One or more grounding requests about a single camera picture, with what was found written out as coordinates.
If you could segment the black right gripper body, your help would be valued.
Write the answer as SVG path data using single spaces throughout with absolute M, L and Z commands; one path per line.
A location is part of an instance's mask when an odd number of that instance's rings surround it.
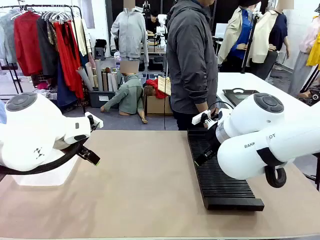
M 205 133 L 205 138 L 209 144 L 209 147 L 204 151 L 205 156 L 211 156 L 211 155 L 217 154 L 219 147 L 221 146 L 221 143 L 219 142 L 216 135 L 217 127 L 218 125 L 215 124 L 211 126 Z

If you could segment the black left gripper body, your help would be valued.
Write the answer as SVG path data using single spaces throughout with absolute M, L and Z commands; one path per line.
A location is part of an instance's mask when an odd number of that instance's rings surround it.
M 80 157 L 88 156 L 88 149 L 84 146 L 86 141 L 86 139 L 83 139 L 73 144 L 74 152 L 76 155 L 79 155 Z

